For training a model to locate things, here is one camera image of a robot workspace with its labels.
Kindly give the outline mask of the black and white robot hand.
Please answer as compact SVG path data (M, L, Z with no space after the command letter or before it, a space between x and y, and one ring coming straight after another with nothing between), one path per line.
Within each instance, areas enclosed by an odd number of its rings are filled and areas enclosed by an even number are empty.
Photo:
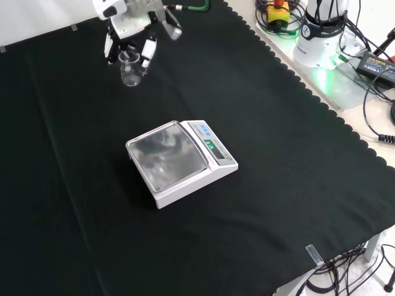
M153 26L163 19L162 1L93 1L98 17L106 22L104 57L114 64L119 54L133 50L138 69L146 73L154 56L157 38Z

